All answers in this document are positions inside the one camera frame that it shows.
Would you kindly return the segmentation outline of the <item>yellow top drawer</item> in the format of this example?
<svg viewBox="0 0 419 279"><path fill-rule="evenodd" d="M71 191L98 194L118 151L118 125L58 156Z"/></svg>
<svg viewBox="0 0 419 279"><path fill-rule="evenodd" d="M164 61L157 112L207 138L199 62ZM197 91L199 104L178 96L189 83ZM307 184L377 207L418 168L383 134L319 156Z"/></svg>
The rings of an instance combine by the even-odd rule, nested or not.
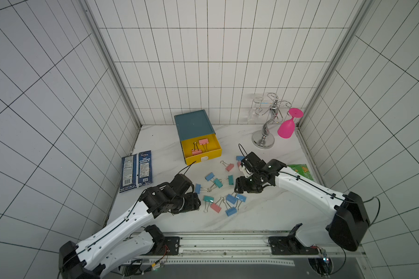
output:
<svg viewBox="0 0 419 279"><path fill-rule="evenodd" d="M186 165L200 163L222 156L222 148L216 134L181 141Z"/></svg>

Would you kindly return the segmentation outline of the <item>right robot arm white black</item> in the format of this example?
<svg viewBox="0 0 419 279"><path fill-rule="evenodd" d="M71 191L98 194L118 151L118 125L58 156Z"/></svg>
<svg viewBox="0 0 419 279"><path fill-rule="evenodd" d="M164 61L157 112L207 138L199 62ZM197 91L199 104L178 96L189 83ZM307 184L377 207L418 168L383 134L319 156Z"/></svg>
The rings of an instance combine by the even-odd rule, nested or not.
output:
<svg viewBox="0 0 419 279"><path fill-rule="evenodd" d="M259 194L264 188L287 190L317 208L323 217L313 224L299 223L289 233L289 252L298 248L337 245L355 252L371 226L361 196L354 192L343 194L311 181L288 165L272 159L268 163L254 152L240 163L243 172L235 182L235 193Z"/></svg>

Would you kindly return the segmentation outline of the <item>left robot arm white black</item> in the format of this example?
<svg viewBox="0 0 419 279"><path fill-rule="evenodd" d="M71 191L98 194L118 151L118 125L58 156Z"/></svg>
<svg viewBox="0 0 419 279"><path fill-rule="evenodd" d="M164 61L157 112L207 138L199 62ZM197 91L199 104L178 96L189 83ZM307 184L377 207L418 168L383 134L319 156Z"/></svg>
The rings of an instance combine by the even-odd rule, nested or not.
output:
<svg viewBox="0 0 419 279"><path fill-rule="evenodd" d="M171 182L146 188L124 214L99 232L75 244L68 241L59 250L59 277L102 279L137 256L163 250L165 237L151 221L163 213L177 215L198 210L201 205L194 185L178 173Z"/></svg>

